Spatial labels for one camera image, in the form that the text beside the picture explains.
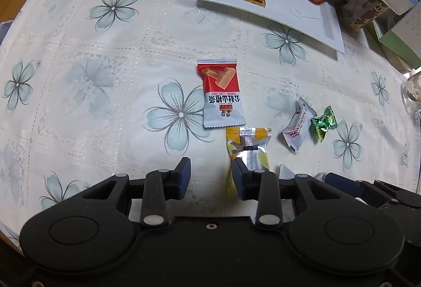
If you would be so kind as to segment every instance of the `blue flower pattern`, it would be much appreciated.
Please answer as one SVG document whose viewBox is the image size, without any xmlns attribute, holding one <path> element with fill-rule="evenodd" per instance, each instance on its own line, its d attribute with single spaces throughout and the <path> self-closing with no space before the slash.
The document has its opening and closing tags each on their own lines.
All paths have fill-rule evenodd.
<svg viewBox="0 0 421 287">
<path fill-rule="evenodd" d="M 203 24 L 209 23 L 217 28 L 228 24 L 228 20 L 223 15 L 205 8 L 192 8 L 186 11 L 181 19 L 189 24 Z"/>
<path fill-rule="evenodd" d="M 41 199 L 41 207 L 43 210 L 52 207 L 80 192 L 79 186 L 75 184 L 78 180 L 71 181 L 63 191 L 62 184 L 58 179 L 56 173 L 53 172 L 52 175 L 49 177 L 44 176 L 44 185 L 46 187 L 48 196 L 42 196 Z"/>
<path fill-rule="evenodd" d="M 403 148 L 403 153 L 400 156 L 400 164 L 405 165 L 406 168 L 408 168 L 409 158 L 408 158 L 408 152 L 409 152 L 409 142 L 405 143 L 405 146 Z"/>
<path fill-rule="evenodd" d="M 345 48 L 345 61 L 348 64 L 350 68 L 354 68 L 358 72 L 358 67 L 355 65 L 354 56 L 358 56 L 358 52 L 354 49 L 348 46 L 347 44 L 344 44 Z"/>
<path fill-rule="evenodd" d="M 386 78 L 382 75 L 377 77 L 377 74 L 374 71 L 371 72 L 371 76 L 374 80 L 374 83 L 371 83 L 374 95 L 378 96 L 379 104 L 384 106 L 384 102 L 389 103 L 389 93 L 386 91 Z"/>
<path fill-rule="evenodd" d="M 270 91 L 266 97 L 265 104 L 271 109 L 278 111 L 276 116 L 280 116 L 283 113 L 292 116 L 295 112 L 295 99 L 286 93 Z"/>
<path fill-rule="evenodd" d="M 103 28 L 108 30 L 113 25 L 115 19 L 123 22 L 131 22 L 132 17 L 139 12 L 131 8 L 137 0 L 101 0 L 101 6 L 95 6 L 89 10 L 88 19 L 98 19 L 95 29 Z"/>
<path fill-rule="evenodd" d="M 345 121 L 340 121 L 337 132 L 340 140 L 333 141 L 333 157 L 342 157 L 344 172 L 352 170 L 352 160 L 361 161 L 361 146 L 357 143 L 361 128 L 360 123 L 354 122 L 348 131 Z"/>
<path fill-rule="evenodd" d="M 32 87 L 28 84 L 37 68 L 41 65 L 41 61 L 30 61 L 25 69 L 23 68 L 22 60 L 20 60 L 12 68 L 12 80 L 6 82 L 3 87 L 3 98 L 9 98 L 6 105 L 6 111 L 14 113 L 18 102 L 20 101 L 23 105 L 29 103 L 29 97 L 32 93 Z"/>
<path fill-rule="evenodd" d="M 3 151 L 0 151 L 0 183 L 9 187 L 19 205 L 23 204 L 24 154 L 24 147 L 10 140 L 5 143 Z"/>
<path fill-rule="evenodd" d="M 201 86 L 194 88 L 184 97 L 180 83 L 172 80 L 158 86 L 158 95 L 165 105 L 147 109 L 149 131 L 166 130 L 164 147 L 169 150 L 187 151 L 190 136 L 203 142 L 209 137 L 210 130 L 203 126 L 203 106 L 205 97 Z"/>
<path fill-rule="evenodd" d="M 88 98 L 90 112 L 110 112 L 111 104 L 106 89 L 114 87 L 117 80 L 105 56 L 90 56 L 74 63 L 67 73 L 66 81 L 76 83 L 77 91 L 73 97 L 76 105 Z"/>
<path fill-rule="evenodd" d="M 299 45 L 303 35 L 291 28 L 279 23 L 271 22 L 267 25 L 271 33 L 263 34 L 266 40 L 265 46 L 270 49 L 279 49 L 279 60 L 294 66 L 296 59 L 306 60 L 307 52 Z"/>
<path fill-rule="evenodd" d="M 19 249 L 21 247 L 19 241 L 19 235 L 17 235 L 12 229 L 9 228 L 5 223 L 0 221 L 0 231 L 5 234 L 5 236 Z"/>
</svg>

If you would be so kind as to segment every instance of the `red snack packet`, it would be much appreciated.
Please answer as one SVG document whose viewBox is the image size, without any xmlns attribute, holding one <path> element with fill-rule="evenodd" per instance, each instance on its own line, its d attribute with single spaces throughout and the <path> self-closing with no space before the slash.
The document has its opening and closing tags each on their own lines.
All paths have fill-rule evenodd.
<svg viewBox="0 0 421 287">
<path fill-rule="evenodd" d="M 239 96 L 237 61 L 198 59 L 197 70 L 203 79 L 205 128 L 245 124 Z"/>
</svg>

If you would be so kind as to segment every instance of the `white candy wrapper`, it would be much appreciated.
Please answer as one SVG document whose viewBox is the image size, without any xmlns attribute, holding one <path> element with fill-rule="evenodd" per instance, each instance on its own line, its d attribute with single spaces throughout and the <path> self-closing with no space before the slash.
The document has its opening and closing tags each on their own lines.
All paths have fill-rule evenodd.
<svg viewBox="0 0 421 287">
<path fill-rule="evenodd" d="M 285 141 L 297 152 L 311 126 L 311 120 L 317 113 L 301 97 L 296 103 L 297 111 L 288 126 L 282 131 Z"/>
</svg>

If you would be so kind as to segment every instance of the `hawthorn snack packet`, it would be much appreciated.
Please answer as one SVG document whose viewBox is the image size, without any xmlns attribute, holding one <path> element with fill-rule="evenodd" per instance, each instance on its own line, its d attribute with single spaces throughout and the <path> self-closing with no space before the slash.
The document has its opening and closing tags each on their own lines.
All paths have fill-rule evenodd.
<svg viewBox="0 0 421 287">
<path fill-rule="evenodd" d="M 297 152 L 309 132 L 312 118 L 316 117 L 317 113 L 301 97 L 295 104 L 297 110 L 282 134 L 292 150 Z"/>
<path fill-rule="evenodd" d="M 245 123 L 239 95 L 237 61 L 198 59 L 197 70 L 203 79 L 205 128 L 236 126 Z"/>
</svg>

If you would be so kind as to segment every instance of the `white tray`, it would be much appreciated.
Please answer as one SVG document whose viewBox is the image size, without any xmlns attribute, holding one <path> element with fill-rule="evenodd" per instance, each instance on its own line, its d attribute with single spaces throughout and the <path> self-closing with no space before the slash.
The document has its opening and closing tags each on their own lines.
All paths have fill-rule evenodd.
<svg viewBox="0 0 421 287">
<path fill-rule="evenodd" d="M 204 0 L 248 11 L 294 28 L 344 53 L 344 43 L 333 6 L 309 0 L 266 0 L 266 7 L 243 0 Z"/>
</svg>

